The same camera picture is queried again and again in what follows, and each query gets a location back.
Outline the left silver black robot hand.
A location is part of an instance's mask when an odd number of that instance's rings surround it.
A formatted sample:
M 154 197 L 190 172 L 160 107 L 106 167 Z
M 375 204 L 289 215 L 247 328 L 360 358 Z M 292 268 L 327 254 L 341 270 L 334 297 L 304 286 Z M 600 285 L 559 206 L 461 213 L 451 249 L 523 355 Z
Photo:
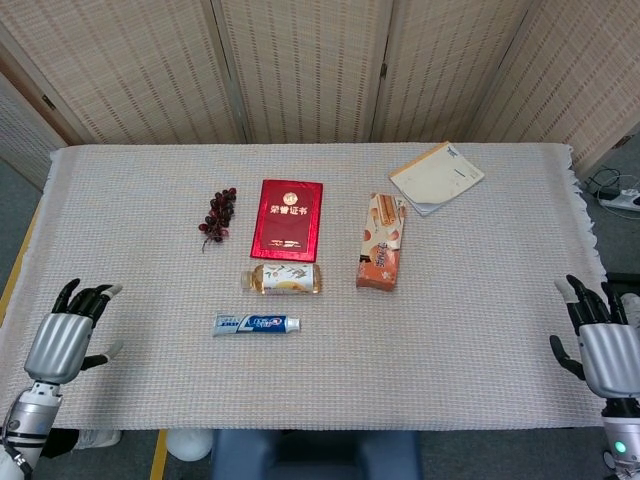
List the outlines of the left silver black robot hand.
M 68 384 L 81 371 L 110 362 L 123 348 L 118 340 L 103 353 L 87 353 L 98 320 L 122 286 L 103 284 L 77 291 L 79 284 L 76 278 L 61 289 L 38 328 L 24 364 L 36 382 Z

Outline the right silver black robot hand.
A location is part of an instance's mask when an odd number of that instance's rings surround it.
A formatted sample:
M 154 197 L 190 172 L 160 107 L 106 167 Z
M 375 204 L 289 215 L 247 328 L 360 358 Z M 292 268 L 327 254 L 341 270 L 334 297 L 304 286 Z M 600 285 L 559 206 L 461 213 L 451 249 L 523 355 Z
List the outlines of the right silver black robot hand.
M 640 333 L 632 326 L 622 297 L 607 282 L 604 297 L 577 277 L 556 280 L 576 335 L 580 358 L 566 352 L 561 339 L 549 344 L 558 364 L 604 399 L 640 398 Z

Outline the blue white toothpaste tube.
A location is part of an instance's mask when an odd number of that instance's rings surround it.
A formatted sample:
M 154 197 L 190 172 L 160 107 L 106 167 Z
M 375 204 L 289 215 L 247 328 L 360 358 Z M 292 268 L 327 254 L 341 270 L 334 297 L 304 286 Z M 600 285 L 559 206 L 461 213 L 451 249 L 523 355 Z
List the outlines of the blue white toothpaste tube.
M 287 315 L 218 314 L 214 320 L 212 335 L 289 334 L 300 330 L 300 320 Z

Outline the white round robot base part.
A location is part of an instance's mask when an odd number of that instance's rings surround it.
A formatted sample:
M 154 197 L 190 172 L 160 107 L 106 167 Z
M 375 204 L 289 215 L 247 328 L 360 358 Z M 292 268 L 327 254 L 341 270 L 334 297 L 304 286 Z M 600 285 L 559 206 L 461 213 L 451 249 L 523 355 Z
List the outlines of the white round robot base part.
M 166 448 L 180 461 L 195 462 L 210 453 L 213 439 L 213 431 L 208 429 L 171 429 L 167 431 Z

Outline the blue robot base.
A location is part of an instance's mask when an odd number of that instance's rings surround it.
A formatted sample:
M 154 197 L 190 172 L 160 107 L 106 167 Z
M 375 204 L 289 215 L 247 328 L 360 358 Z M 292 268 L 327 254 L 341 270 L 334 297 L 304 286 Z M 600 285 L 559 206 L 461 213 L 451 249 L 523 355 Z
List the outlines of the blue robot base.
M 419 433 L 218 430 L 211 480 L 423 480 Z

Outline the white power strip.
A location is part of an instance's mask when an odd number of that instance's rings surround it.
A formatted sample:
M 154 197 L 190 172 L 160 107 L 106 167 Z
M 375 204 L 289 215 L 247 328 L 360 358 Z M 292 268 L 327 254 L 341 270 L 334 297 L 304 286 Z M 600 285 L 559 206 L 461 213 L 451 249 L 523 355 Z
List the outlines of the white power strip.
M 596 193 L 599 204 L 606 208 L 640 213 L 640 190 L 605 188 Z

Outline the light woven tablecloth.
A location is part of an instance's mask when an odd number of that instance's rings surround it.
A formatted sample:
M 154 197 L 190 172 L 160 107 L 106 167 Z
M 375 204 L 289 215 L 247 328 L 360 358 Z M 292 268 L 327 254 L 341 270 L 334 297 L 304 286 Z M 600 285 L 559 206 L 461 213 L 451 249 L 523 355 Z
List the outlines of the light woven tablecloth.
M 0 327 L 0 418 L 60 289 L 119 283 L 63 390 L 61 428 L 529 429 L 593 426 L 601 405 L 555 361 L 577 342 L 554 282 L 604 269 L 563 144 L 459 145 L 484 179 L 406 212 L 397 285 L 355 284 L 368 200 L 419 143 L 88 145 L 56 151 Z M 317 295 L 241 287 L 265 179 L 322 183 Z M 235 187 L 229 237 L 199 223 Z M 218 314 L 287 315 L 289 334 L 213 336 Z

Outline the dark red grape bunch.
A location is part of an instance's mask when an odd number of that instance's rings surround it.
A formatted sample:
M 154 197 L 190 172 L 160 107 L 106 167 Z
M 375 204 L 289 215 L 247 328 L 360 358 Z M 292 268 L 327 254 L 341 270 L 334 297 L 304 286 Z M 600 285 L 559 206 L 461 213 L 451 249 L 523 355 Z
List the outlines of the dark red grape bunch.
M 209 211 L 198 225 L 203 237 L 201 251 L 208 244 L 223 243 L 229 237 L 229 227 L 235 216 L 237 189 L 231 187 L 214 194 L 209 202 Z

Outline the bamboo folding screen panel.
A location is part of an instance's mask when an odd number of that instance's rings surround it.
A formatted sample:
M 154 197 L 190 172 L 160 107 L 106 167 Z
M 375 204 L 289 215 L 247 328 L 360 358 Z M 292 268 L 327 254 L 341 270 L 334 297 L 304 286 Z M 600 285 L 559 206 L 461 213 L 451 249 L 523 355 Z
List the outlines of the bamboo folding screen panel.
M 42 190 L 51 168 L 50 154 L 66 146 L 18 89 L 18 80 L 0 53 L 0 160 Z
M 562 143 L 587 176 L 640 127 L 640 0 L 532 0 L 469 140 Z
M 394 0 L 210 0 L 250 143 L 370 140 Z
M 464 141 L 534 0 L 393 0 L 374 142 Z
M 0 30 L 87 143 L 241 140 L 205 0 L 0 0 Z

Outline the tea bottle with white label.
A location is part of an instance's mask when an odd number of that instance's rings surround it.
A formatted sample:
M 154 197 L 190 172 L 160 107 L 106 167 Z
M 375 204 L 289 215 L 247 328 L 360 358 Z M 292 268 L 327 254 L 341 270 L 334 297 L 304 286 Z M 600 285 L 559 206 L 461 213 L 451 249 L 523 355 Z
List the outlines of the tea bottle with white label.
M 320 269 L 315 264 L 260 264 L 241 273 L 244 290 L 262 295 L 318 294 L 322 289 Z

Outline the white notebook with yellow spine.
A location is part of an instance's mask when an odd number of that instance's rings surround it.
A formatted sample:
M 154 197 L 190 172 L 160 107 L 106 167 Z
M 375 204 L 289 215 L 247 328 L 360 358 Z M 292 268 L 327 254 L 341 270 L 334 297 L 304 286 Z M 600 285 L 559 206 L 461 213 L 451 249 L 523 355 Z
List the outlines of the white notebook with yellow spine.
M 389 179 L 425 217 L 485 177 L 451 142 L 443 142 L 389 174 Z

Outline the orange biscuit box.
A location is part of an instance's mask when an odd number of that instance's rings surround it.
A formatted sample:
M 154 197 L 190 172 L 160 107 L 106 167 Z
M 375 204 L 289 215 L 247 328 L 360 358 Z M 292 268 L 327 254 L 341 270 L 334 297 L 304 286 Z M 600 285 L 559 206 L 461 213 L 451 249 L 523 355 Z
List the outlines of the orange biscuit box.
M 371 195 L 359 255 L 357 287 L 383 291 L 395 288 L 405 218 L 403 197 Z

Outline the red certificate folder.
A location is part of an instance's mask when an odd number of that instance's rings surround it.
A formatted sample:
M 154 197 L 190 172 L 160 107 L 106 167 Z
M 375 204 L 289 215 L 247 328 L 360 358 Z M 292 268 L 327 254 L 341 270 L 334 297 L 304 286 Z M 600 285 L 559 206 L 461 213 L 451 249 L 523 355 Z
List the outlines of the red certificate folder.
M 250 256 L 314 263 L 317 257 L 323 184 L 265 179 Z

